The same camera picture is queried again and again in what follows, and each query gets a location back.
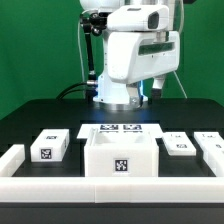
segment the white box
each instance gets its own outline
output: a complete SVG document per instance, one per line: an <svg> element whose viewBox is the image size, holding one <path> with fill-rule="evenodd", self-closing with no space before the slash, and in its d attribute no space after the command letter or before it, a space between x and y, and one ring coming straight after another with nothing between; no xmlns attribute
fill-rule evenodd
<svg viewBox="0 0 224 224"><path fill-rule="evenodd" d="M44 129L30 148L31 161L62 161L68 144L68 129Z"/></svg>
<svg viewBox="0 0 224 224"><path fill-rule="evenodd" d="M159 148L149 133L92 129L84 147L85 176L158 176Z"/></svg>
<svg viewBox="0 0 224 224"><path fill-rule="evenodd" d="M162 139L170 156L196 156L196 148L185 132L166 132Z"/></svg>

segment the white foam block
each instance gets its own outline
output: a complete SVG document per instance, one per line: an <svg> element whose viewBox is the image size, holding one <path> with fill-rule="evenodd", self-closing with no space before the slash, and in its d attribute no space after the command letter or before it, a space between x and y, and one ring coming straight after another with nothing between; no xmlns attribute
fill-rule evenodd
<svg viewBox="0 0 224 224"><path fill-rule="evenodd" d="M171 156L195 156L196 149L185 132L166 132L163 141Z"/></svg>
<svg viewBox="0 0 224 224"><path fill-rule="evenodd" d="M11 177L25 160L24 145L13 145L0 158L0 176Z"/></svg>
<svg viewBox="0 0 224 224"><path fill-rule="evenodd" d="M213 173L224 177L224 140L218 132L194 132L194 138L203 150L203 159Z"/></svg>
<svg viewBox="0 0 224 224"><path fill-rule="evenodd" d="M31 161L62 161L69 140L68 129L44 129L30 148Z"/></svg>
<svg viewBox="0 0 224 224"><path fill-rule="evenodd" d="M149 133L100 133L92 129L84 154L85 176L158 176L159 149Z"/></svg>
<svg viewBox="0 0 224 224"><path fill-rule="evenodd" d="M0 202L224 203L223 177L1 178Z"/></svg>

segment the white container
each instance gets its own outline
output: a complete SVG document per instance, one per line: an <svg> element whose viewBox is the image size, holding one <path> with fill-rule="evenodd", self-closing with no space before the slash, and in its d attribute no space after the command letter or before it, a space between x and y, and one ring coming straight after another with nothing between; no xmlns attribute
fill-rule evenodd
<svg viewBox="0 0 224 224"><path fill-rule="evenodd" d="M159 148L149 133L100 133L84 148L86 177L157 177Z"/></svg>

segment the green wall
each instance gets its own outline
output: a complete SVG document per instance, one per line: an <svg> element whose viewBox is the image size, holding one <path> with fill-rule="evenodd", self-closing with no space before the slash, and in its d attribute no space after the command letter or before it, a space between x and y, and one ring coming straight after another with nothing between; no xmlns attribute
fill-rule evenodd
<svg viewBox="0 0 224 224"><path fill-rule="evenodd" d="M222 105L223 7L223 0L185 5L177 71L189 97L210 98ZM0 0L0 118L29 100L55 98L65 87L81 81L77 46L80 12L78 0ZM100 39L94 38L93 45L100 73ZM172 74L163 96L182 97Z"/></svg>

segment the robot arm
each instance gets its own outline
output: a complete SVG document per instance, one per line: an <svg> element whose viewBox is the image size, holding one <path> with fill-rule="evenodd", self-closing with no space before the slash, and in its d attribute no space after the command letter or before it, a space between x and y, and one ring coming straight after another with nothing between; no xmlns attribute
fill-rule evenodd
<svg viewBox="0 0 224 224"><path fill-rule="evenodd" d="M130 0L133 5L125 5L125 0L80 2L94 11L88 19L91 32L103 33L104 71L94 101L139 107L146 99L139 82L154 78L160 88L164 74L178 67L179 34L170 32L175 0L154 5L151 0Z"/></svg>

